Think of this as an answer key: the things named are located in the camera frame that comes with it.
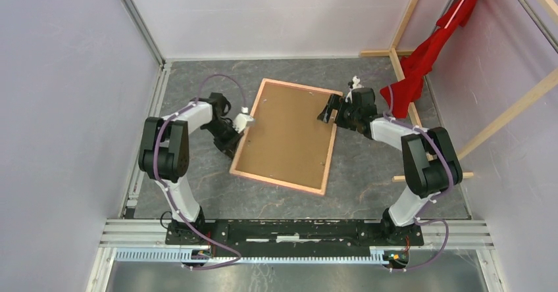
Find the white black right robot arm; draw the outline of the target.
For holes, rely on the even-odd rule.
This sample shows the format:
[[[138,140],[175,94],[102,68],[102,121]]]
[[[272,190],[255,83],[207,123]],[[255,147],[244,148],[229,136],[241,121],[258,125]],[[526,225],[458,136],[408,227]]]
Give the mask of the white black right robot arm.
[[[346,96],[331,95],[317,116],[337,126],[385,143],[402,153],[406,187],[382,215],[380,237],[396,245],[419,220],[427,203],[463,180],[463,170],[447,130],[413,126],[388,114],[379,115],[371,88],[352,89]]]

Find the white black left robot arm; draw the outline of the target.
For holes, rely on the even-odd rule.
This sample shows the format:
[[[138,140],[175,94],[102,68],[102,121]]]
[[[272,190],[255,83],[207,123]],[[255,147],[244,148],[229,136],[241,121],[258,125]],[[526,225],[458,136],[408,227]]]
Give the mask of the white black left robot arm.
[[[207,235],[203,209],[195,200],[187,179],[190,165],[190,135],[207,130],[215,147],[234,158],[240,139],[253,118],[243,106],[229,118],[231,103],[221,93],[193,99],[177,112],[145,120],[139,148],[138,166],[161,188],[171,211],[170,232],[181,233],[191,244]]]

